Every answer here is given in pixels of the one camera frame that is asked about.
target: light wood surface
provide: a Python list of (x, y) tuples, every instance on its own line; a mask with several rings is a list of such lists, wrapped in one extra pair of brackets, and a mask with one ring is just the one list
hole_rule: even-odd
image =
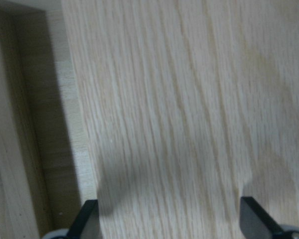
[(0, 239), (52, 229), (11, 16), (0, 11)]
[(299, 226), (299, 0), (63, 0), (103, 238)]

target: wooden board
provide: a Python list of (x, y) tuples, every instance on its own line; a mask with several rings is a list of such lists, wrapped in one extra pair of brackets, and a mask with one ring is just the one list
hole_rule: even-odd
[(52, 229), (13, 20), (0, 11), (0, 239)]
[(299, 0), (63, 0), (104, 238), (299, 226)]
[(62, 11), (13, 19), (53, 227), (69, 228), (96, 187)]

